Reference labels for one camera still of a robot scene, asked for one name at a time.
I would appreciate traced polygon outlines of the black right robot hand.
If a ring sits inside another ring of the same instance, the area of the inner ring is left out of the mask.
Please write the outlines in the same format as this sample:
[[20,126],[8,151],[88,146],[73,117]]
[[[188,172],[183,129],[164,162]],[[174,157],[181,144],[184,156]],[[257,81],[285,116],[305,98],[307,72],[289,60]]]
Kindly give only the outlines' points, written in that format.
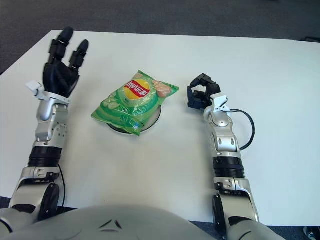
[[[193,90],[197,86],[205,87],[205,91]],[[211,77],[202,73],[187,87],[188,107],[201,110],[212,105],[211,95],[221,92],[220,86]]]

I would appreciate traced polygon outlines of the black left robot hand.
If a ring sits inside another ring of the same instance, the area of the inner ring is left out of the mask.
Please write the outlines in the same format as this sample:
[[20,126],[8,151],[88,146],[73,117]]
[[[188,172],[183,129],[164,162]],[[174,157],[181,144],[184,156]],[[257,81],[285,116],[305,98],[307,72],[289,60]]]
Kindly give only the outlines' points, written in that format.
[[69,65],[65,65],[62,59],[65,56],[67,46],[73,36],[72,27],[66,27],[56,39],[51,41],[49,58],[44,65],[42,82],[46,92],[69,98],[78,84],[80,75],[79,68],[84,63],[89,41],[83,40],[78,48],[72,53]]

